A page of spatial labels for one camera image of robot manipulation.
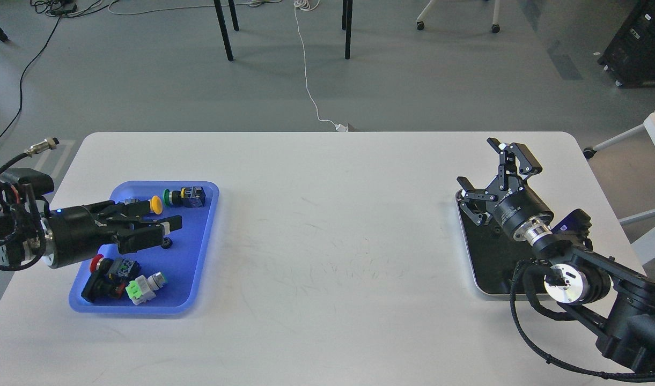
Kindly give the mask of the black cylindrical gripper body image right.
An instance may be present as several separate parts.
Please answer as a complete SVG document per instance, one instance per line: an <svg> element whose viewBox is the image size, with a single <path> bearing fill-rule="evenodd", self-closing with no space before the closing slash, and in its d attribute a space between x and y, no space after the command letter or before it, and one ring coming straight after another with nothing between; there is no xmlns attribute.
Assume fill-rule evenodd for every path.
<svg viewBox="0 0 655 386"><path fill-rule="evenodd" d="M526 241L527 229L534 223L550 225L553 220L553 211L529 186L507 191L489 186L486 191L497 200L485 204L488 214L485 223L488 225L494 220L511 239Z"/></svg>

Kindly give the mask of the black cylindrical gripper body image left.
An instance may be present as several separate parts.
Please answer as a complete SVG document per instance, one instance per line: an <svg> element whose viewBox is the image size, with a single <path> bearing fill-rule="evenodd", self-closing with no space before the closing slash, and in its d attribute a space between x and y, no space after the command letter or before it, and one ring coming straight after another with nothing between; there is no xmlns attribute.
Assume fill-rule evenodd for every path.
<svg viewBox="0 0 655 386"><path fill-rule="evenodd" d="M51 269L86 261L106 244L117 244L116 227L99 217L113 204L87 204L46 213L42 227L46 249L42 261Z"/></svg>

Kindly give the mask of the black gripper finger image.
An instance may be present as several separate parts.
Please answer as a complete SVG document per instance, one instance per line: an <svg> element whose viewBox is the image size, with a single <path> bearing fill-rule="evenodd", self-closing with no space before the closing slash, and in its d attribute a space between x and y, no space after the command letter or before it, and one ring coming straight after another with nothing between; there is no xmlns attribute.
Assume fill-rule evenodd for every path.
<svg viewBox="0 0 655 386"><path fill-rule="evenodd" d="M488 138L488 144L499 154L499 166L494 180L488 185L490 191L518 191L527 186L527 179L540 174L543 167L526 145L501 143Z"/></svg>
<svg viewBox="0 0 655 386"><path fill-rule="evenodd" d="M119 254L130 254L151 247L161 247L163 239L171 232L182 229L182 216L174 215L156 220L144 219L145 223L108 222L111 242Z"/></svg>
<svg viewBox="0 0 655 386"><path fill-rule="evenodd" d="M492 211L499 201L496 191L489 187L477 190L464 176L458 176L457 182L461 186L461 190L455 193L455 201L459 207L475 225L488 225L492 219Z"/></svg>
<svg viewBox="0 0 655 386"><path fill-rule="evenodd" d="M102 201L95 204L94 221L101 223L128 222L145 223L143 217L151 213L149 201L134 201L130 203Z"/></svg>

